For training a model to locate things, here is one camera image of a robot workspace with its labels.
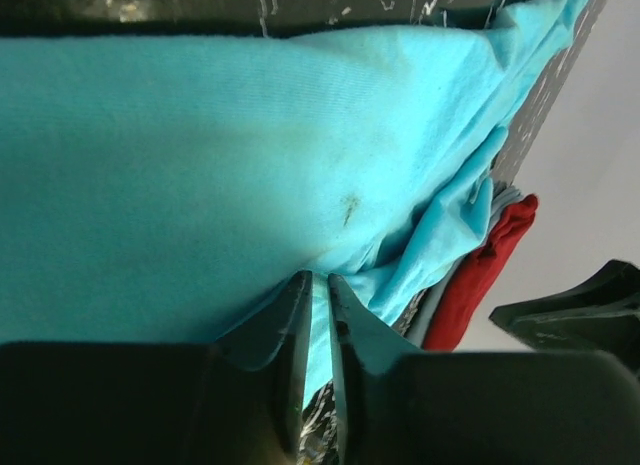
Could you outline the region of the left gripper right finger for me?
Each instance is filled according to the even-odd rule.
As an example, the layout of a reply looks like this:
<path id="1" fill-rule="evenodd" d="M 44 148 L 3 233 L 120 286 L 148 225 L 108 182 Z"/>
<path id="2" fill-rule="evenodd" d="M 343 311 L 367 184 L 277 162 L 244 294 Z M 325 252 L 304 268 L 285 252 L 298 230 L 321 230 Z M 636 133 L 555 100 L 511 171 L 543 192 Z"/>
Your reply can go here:
<path id="1" fill-rule="evenodd" d="M 328 279 L 343 464 L 635 464 L 639 384 L 602 352 L 433 353 Z"/>

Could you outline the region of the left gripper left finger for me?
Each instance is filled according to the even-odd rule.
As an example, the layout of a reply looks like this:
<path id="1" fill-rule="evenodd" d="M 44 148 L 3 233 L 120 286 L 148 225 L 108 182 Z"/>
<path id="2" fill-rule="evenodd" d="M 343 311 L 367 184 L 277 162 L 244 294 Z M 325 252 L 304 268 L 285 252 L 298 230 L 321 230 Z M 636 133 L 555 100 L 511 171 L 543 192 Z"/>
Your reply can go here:
<path id="1" fill-rule="evenodd" d="M 313 277 L 206 344 L 1 348 L 5 464 L 292 464 Z"/>

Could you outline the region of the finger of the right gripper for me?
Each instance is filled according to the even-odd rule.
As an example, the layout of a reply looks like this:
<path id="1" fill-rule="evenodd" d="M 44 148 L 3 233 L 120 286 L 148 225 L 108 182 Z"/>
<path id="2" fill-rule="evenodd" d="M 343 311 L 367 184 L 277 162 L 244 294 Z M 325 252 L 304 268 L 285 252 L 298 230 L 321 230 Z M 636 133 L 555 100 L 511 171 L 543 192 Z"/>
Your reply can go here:
<path id="1" fill-rule="evenodd" d="M 637 370 L 639 269 L 610 260 L 567 291 L 499 306 L 490 320 L 534 350 L 603 351 Z"/>

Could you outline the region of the cyan polo shirt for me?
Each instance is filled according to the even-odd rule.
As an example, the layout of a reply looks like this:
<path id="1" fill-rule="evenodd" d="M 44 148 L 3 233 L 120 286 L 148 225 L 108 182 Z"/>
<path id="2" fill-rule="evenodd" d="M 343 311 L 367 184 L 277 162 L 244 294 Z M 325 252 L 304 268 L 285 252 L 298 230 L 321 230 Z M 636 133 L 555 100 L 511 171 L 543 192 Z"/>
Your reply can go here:
<path id="1" fill-rule="evenodd" d="M 296 271 L 394 323 L 484 240 L 488 171 L 588 0 L 479 30 L 1 43 L 1 339 L 210 342 Z"/>

